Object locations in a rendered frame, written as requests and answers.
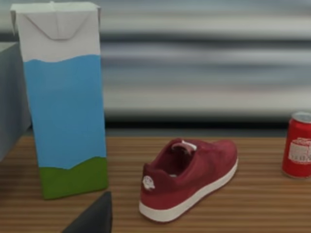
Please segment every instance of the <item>can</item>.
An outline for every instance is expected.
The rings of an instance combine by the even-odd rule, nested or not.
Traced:
[[[297,112],[292,115],[282,169],[294,178],[311,177],[311,113]]]

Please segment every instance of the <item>wood grain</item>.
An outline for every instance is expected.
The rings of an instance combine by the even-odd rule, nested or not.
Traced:
[[[283,138],[234,139],[239,150],[239,170],[227,186],[176,222],[149,222],[138,213],[141,169],[168,140],[107,139],[113,233],[311,232],[311,181],[282,175]],[[101,193],[44,201],[34,140],[23,137],[0,163],[0,233],[58,233]]]

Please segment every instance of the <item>blurred background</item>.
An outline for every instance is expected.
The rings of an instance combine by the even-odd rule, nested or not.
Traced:
[[[21,2],[0,0],[1,42]],[[311,110],[311,0],[93,2],[109,127],[285,129]]]

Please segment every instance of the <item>shoe tongue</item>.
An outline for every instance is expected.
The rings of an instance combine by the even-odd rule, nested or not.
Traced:
[[[192,154],[194,151],[196,151],[197,146],[192,143],[185,142],[184,140],[182,140],[181,142],[174,143],[172,145],[172,149],[183,150],[184,153],[186,154]]]

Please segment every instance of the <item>gray box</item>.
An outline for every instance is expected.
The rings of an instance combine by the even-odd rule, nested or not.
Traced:
[[[18,43],[0,43],[0,161],[31,125]]]

